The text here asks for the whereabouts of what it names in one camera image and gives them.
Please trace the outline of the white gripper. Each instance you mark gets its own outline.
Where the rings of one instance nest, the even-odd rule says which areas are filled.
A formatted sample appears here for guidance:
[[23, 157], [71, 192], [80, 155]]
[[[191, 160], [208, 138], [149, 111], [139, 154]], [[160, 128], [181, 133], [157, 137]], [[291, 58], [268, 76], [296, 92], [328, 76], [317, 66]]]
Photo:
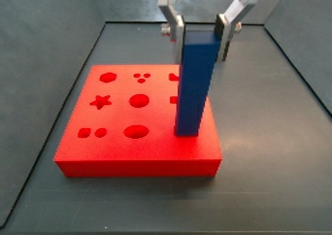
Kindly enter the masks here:
[[[249, 13], [257, 2], [259, 0], [233, 0], [225, 12], [216, 15], [213, 33], [220, 40], [219, 61], [224, 61], [227, 58], [236, 24]], [[176, 64], [180, 64], [185, 24], [183, 16], [176, 13], [173, 5], [175, 0], [159, 0], [159, 8], [165, 17], [165, 23], [161, 25], [161, 33], [169, 36], [169, 40], [173, 42], [173, 60]]]

